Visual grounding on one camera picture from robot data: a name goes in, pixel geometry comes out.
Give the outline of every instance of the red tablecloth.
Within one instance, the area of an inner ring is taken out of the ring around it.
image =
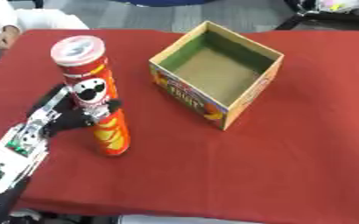
[[[147,213],[270,223],[359,223],[359,32],[247,34],[286,58],[226,132],[151,83],[147,60],[180,34],[30,31],[0,62],[0,138],[62,81],[59,39],[107,43],[132,143],[94,153],[84,129],[56,136],[21,202],[61,213]]]

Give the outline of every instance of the red can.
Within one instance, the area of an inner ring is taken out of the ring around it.
[[[84,108],[118,98],[105,52],[103,41],[94,36],[65,38],[52,48],[53,60],[61,68],[75,101]],[[105,155],[120,155],[129,148],[130,135],[122,109],[97,123],[93,131]]]

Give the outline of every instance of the robotic hand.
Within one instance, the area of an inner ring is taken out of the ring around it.
[[[0,140],[0,223],[47,156],[50,137],[62,130],[94,125],[120,105],[111,100],[95,108],[77,108],[69,88],[60,84],[27,112],[26,122],[10,128]]]

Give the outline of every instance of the open box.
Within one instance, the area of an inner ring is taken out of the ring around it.
[[[204,22],[150,59],[154,81],[225,130],[273,80],[284,55]]]

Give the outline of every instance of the black chair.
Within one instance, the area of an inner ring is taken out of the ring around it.
[[[10,2],[15,2],[15,1],[25,1],[25,0],[8,0]],[[32,0],[35,4],[35,8],[37,9],[42,9],[43,5],[44,5],[44,0]]]
[[[350,26],[350,30],[359,30],[359,15],[350,13],[331,13],[315,10],[316,0],[285,0],[288,6],[295,12],[275,30],[291,30],[295,26],[307,22],[316,21]]]

